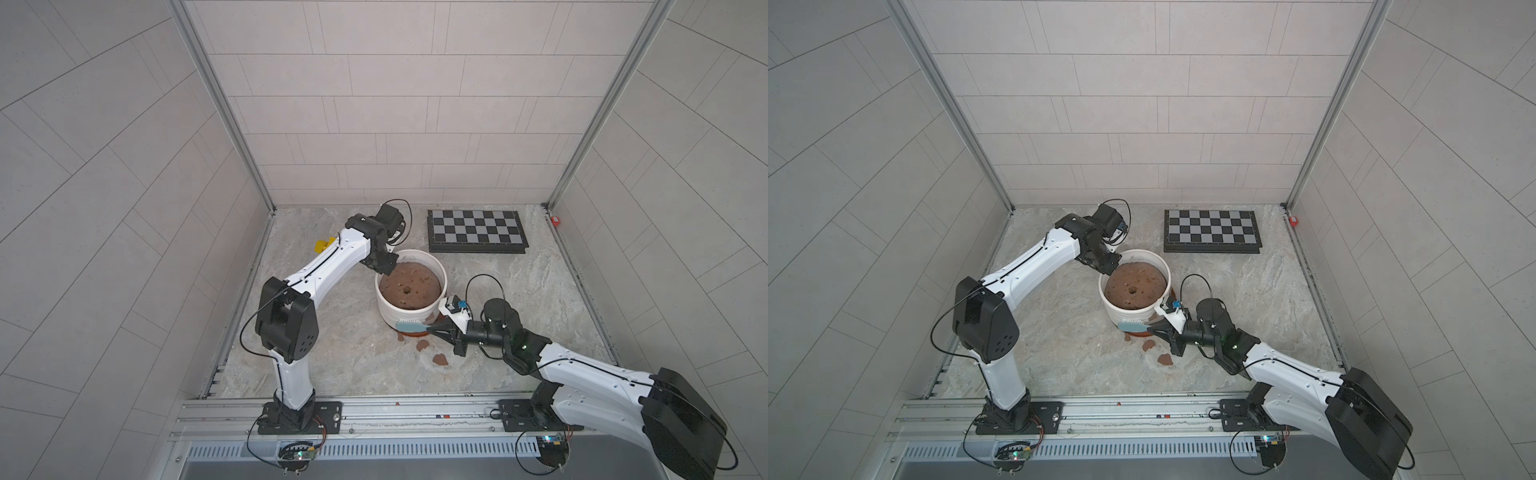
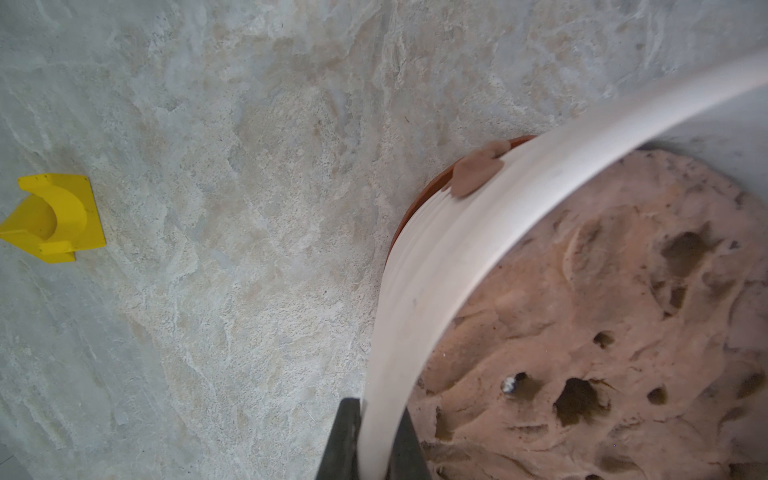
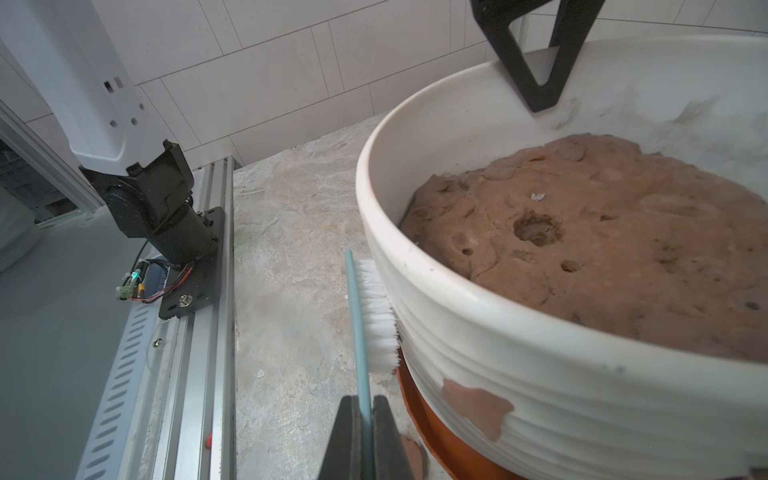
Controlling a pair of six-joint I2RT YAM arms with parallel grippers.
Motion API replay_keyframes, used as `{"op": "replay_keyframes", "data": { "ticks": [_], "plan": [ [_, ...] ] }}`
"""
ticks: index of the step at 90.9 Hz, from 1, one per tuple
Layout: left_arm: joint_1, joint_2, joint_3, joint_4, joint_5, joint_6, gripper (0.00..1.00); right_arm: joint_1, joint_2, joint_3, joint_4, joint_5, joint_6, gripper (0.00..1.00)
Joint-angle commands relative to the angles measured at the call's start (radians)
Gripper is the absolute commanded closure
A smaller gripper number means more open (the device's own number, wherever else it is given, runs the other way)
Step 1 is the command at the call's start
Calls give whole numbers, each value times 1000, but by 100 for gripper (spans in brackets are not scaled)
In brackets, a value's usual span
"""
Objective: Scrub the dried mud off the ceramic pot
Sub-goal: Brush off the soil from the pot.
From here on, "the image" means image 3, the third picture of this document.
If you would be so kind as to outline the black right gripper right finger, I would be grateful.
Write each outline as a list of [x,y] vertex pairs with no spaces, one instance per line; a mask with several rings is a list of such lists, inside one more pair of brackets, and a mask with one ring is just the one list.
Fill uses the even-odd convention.
[[372,407],[373,465],[376,480],[413,480],[413,472],[387,398]]

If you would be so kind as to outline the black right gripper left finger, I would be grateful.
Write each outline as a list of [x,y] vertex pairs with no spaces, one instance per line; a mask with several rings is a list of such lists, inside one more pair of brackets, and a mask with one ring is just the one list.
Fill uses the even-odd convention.
[[338,406],[318,480],[362,478],[362,418],[357,396],[344,396]]

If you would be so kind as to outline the teal scrubbing brush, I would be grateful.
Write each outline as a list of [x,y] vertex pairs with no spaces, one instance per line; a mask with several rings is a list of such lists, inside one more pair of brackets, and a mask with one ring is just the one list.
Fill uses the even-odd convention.
[[396,315],[376,265],[345,252],[347,299],[353,332],[358,407],[361,415],[362,477],[374,477],[372,374],[399,366]]

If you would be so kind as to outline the white ceramic pot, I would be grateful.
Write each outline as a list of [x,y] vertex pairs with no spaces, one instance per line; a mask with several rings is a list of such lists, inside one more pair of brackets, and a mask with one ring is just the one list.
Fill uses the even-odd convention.
[[422,398],[528,479],[767,466],[767,41],[587,43],[531,112],[497,62],[392,110],[356,194]]

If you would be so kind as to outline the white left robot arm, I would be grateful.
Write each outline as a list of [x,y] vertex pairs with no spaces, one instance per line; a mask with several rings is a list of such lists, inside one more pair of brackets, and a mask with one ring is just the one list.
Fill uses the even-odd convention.
[[[537,3],[475,1],[471,8],[519,96],[539,112],[558,103],[602,3],[560,3],[550,39],[556,57],[545,82],[534,76],[510,29]],[[126,236],[146,239],[175,265],[218,247],[208,219],[193,209],[193,176],[180,146],[145,114],[92,3],[5,1],[1,38]]]

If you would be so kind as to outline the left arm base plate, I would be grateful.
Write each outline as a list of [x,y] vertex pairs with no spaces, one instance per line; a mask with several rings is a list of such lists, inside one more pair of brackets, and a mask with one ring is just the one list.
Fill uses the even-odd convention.
[[172,289],[161,300],[161,319],[194,313],[218,298],[225,220],[222,207],[197,215],[187,209],[183,220],[171,230],[167,259],[177,268],[169,273]]

